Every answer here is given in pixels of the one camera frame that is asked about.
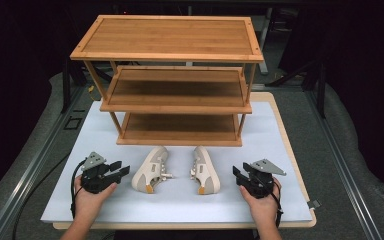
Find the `finger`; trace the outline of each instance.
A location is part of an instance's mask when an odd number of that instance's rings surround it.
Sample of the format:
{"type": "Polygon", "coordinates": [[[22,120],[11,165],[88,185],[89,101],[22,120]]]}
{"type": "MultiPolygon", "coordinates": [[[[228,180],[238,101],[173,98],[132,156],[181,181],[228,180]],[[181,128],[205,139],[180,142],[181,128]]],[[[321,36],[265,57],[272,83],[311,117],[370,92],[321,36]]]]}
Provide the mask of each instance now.
{"type": "Polygon", "coordinates": [[[105,188],[104,191],[100,193],[100,195],[102,195],[102,197],[106,199],[115,191],[116,188],[117,188],[117,184],[111,183],[111,185],[105,188]]]}
{"type": "Polygon", "coordinates": [[[252,201],[251,199],[253,199],[254,197],[251,196],[251,194],[249,194],[248,190],[246,190],[244,186],[239,186],[239,190],[242,194],[242,197],[245,199],[245,201],[247,203],[250,203],[250,201],[252,201]]]}
{"type": "Polygon", "coordinates": [[[280,189],[282,188],[282,185],[280,184],[279,180],[277,180],[275,177],[273,177],[273,180],[276,184],[273,186],[273,194],[276,197],[279,197],[280,195],[280,189]]]}
{"type": "Polygon", "coordinates": [[[79,175],[74,179],[74,188],[76,189],[76,191],[81,188],[81,179],[82,175],[79,175]]]}

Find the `shelf board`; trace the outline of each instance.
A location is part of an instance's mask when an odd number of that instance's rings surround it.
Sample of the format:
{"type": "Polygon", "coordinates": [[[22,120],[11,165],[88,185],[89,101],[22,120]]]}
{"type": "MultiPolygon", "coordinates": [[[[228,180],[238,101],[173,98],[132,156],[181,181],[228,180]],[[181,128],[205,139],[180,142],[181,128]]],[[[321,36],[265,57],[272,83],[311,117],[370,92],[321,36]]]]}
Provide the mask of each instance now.
{"type": "Polygon", "coordinates": [[[263,61],[249,17],[100,15],[70,57],[86,61],[263,61]]]}
{"type": "Polygon", "coordinates": [[[117,144],[242,146],[238,115],[126,113],[117,144]]]}
{"type": "Polygon", "coordinates": [[[252,113],[240,67],[122,66],[101,111],[252,113]]]}

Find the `white sneaker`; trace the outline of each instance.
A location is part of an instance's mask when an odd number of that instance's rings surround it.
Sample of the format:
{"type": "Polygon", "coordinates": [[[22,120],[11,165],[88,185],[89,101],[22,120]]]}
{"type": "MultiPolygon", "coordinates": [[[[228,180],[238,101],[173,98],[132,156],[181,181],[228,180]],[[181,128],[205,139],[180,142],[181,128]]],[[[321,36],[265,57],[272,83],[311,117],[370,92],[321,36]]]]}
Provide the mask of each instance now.
{"type": "Polygon", "coordinates": [[[164,165],[167,157],[168,151],[165,147],[159,146],[152,149],[133,176],[132,187],[139,192],[153,193],[158,183],[172,178],[171,174],[166,173],[164,165]]]}
{"type": "Polygon", "coordinates": [[[194,151],[194,164],[191,169],[191,179],[200,184],[198,194],[213,194],[220,191],[220,180],[211,162],[207,150],[198,146],[194,151]]]}

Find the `shelf leg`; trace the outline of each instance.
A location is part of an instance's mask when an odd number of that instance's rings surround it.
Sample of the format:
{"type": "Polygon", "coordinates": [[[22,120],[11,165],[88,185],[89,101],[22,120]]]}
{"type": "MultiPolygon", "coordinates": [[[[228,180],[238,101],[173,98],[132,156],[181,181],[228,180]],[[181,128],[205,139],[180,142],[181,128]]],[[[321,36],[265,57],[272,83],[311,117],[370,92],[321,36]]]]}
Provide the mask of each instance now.
{"type": "Polygon", "coordinates": [[[101,79],[99,78],[98,74],[95,71],[95,68],[93,67],[92,63],[90,61],[84,61],[87,70],[89,70],[90,75],[92,76],[93,81],[96,84],[96,87],[98,88],[99,93],[101,94],[101,97],[104,99],[104,101],[107,100],[107,94],[105,94],[105,89],[102,86],[101,79]]]}
{"type": "Polygon", "coordinates": [[[113,76],[117,74],[117,64],[115,64],[114,61],[110,61],[110,64],[111,64],[111,68],[113,69],[113,76]]]}
{"type": "Polygon", "coordinates": [[[120,123],[118,122],[117,116],[115,115],[114,112],[110,112],[110,115],[111,115],[111,119],[114,122],[115,128],[117,128],[118,135],[121,135],[122,130],[121,130],[120,123]]]}
{"type": "Polygon", "coordinates": [[[256,63],[251,65],[251,72],[249,73],[249,83],[248,83],[248,92],[246,94],[246,103],[249,103],[249,98],[251,96],[252,84],[254,83],[255,67],[256,63]]]}
{"type": "Polygon", "coordinates": [[[241,122],[239,123],[238,138],[241,137],[242,129],[243,129],[243,127],[244,127],[244,123],[245,123],[245,117],[246,117],[246,114],[242,114],[241,122]]]}
{"type": "Polygon", "coordinates": [[[246,63],[242,64],[242,72],[241,72],[242,77],[245,75],[245,67],[246,67],[246,63]]]}

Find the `black cable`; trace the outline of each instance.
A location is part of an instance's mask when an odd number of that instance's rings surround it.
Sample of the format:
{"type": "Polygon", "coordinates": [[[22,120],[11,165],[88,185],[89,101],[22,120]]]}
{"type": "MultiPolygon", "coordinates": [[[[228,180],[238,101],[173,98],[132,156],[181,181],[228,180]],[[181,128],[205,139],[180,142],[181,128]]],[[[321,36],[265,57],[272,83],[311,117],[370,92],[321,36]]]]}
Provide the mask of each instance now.
{"type": "Polygon", "coordinates": [[[279,198],[276,198],[276,196],[273,194],[273,192],[270,193],[272,195],[272,197],[274,198],[274,200],[276,201],[276,203],[277,203],[276,227],[279,227],[280,219],[281,219],[282,214],[283,214],[282,206],[280,205],[280,187],[279,187],[279,185],[277,185],[277,183],[275,181],[273,181],[273,183],[279,189],[279,198]]]}
{"type": "Polygon", "coordinates": [[[74,180],[76,179],[76,174],[77,174],[77,171],[79,170],[79,168],[86,162],[86,159],[81,161],[79,163],[79,165],[77,165],[76,169],[74,169],[74,172],[73,172],[73,176],[71,176],[71,185],[70,185],[70,193],[71,193],[71,214],[73,215],[73,219],[74,219],[74,216],[76,215],[76,196],[77,196],[77,193],[74,193],[75,189],[74,189],[74,180]]]}
{"type": "Polygon", "coordinates": [[[71,150],[69,153],[67,153],[67,155],[65,155],[46,175],[45,177],[43,177],[39,183],[33,188],[33,190],[28,193],[26,199],[24,200],[23,204],[21,205],[21,208],[20,210],[18,211],[17,213],[17,216],[16,216],[16,219],[15,219],[15,223],[14,223],[14,227],[12,229],[12,239],[15,240],[16,237],[17,237],[17,227],[18,227],[18,223],[20,222],[20,218],[21,218],[21,214],[23,213],[23,209],[24,207],[26,206],[27,202],[29,201],[30,197],[33,195],[33,193],[37,190],[37,188],[45,181],[45,179],[47,177],[49,177],[49,175],[51,175],[51,173],[62,163],[64,162],[64,160],[67,159],[67,157],[70,155],[71,153],[71,150]]]}

